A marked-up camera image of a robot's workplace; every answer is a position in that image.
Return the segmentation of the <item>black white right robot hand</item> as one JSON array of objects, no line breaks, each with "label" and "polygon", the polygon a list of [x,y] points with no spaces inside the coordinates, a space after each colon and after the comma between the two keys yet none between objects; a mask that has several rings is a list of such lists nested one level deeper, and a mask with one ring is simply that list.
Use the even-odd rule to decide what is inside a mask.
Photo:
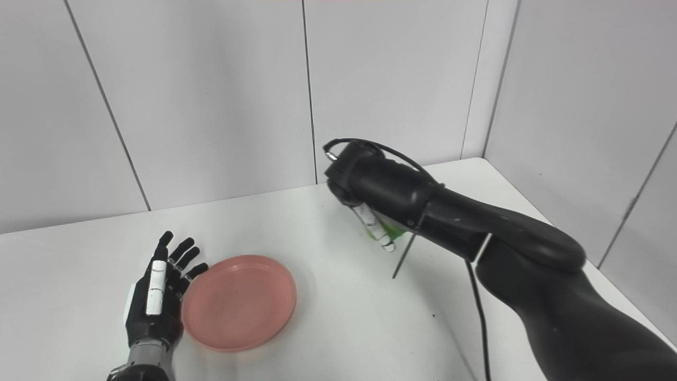
[{"label": "black white right robot hand", "polygon": [[388,234],[384,225],[365,203],[356,205],[351,209],[372,240],[377,242],[386,252],[396,251],[396,244]]}]

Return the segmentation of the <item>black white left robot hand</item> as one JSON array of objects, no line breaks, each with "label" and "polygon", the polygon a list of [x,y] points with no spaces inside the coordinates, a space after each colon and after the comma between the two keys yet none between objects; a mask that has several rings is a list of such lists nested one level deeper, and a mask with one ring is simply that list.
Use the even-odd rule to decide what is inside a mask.
[{"label": "black white left robot hand", "polygon": [[157,340],[165,349],[183,332],[181,306],[189,285],[209,268],[205,262],[192,265],[200,253],[192,237],[169,251],[171,231],[160,237],[145,272],[135,283],[125,328],[129,347],[143,340]]}]

